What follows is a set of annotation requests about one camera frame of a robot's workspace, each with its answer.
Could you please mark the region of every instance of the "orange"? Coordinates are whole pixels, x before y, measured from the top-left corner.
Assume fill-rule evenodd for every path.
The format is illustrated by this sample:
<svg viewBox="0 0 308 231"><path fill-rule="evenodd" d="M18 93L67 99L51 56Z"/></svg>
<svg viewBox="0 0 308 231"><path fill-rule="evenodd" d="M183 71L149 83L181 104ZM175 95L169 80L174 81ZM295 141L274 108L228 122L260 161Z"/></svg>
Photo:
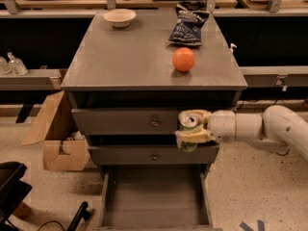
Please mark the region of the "orange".
<svg viewBox="0 0 308 231"><path fill-rule="evenodd" d="M177 49L172 56L174 67L181 72L188 72L194 65L194 53L188 47Z"/></svg>

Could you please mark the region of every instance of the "open drawer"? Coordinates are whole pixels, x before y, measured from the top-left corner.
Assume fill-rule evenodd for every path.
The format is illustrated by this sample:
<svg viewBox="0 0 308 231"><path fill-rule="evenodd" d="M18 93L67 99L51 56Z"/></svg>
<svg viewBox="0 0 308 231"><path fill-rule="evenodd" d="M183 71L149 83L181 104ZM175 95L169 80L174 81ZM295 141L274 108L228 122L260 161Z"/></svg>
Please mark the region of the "open drawer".
<svg viewBox="0 0 308 231"><path fill-rule="evenodd" d="M200 165L105 168L98 230L203 230L212 227Z"/></svg>

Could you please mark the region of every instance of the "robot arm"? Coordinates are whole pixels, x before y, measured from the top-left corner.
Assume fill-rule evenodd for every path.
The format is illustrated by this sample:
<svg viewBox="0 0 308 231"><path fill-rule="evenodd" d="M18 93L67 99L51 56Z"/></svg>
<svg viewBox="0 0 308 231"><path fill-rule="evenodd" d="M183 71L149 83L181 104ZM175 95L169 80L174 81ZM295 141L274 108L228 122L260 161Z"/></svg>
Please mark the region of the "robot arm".
<svg viewBox="0 0 308 231"><path fill-rule="evenodd" d="M246 141L270 152L291 147L308 161L308 123L283 106L270 106L262 115L217 111L209 114L207 129L218 142Z"/></svg>

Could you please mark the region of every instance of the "floor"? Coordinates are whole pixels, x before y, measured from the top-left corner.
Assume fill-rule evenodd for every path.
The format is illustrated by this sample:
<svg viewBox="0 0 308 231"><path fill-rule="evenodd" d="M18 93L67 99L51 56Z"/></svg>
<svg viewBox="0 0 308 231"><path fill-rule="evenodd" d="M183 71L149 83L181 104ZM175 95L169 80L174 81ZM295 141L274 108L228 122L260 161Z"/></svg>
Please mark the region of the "floor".
<svg viewBox="0 0 308 231"><path fill-rule="evenodd" d="M256 104L250 111L259 110ZM300 110L306 120L307 111ZM41 143L21 146L34 118L15 123L15 116L0 117L0 162L24 163L28 169L23 180L33 186L25 199L32 214L24 220L11 216L10 221L24 231L37 231L50 220L67 229L80 204L87 201L91 219L82 220L77 230L95 230L101 205L99 173L94 168L81 172L44 170ZM213 225L223 231L242 231L240 224L245 223L256 231L261 220L266 231L307 230L307 172L308 162L293 149L281 156L244 142L222 144L206 180ZM61 228L50 223L43 230Z"/></svg>

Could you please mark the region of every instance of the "gray cabinet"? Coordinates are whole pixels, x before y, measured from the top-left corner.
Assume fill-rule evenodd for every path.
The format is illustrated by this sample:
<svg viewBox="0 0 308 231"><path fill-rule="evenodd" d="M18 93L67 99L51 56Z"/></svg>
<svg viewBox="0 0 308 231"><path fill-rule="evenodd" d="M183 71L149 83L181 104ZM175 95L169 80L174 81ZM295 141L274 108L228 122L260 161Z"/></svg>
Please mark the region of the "gray cabinet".
<svg viewBox="0 0 308 231"><path fill-rule="evenodd" d="M174 10L137 11L113 28L97 14L62 88L93 162L104 178L99 230L219 230L212 226L205 178L219 146L177 148L178 115L230 109L246 88L215 20L202 28L196 64L177 72L167 43Z"/></svg>

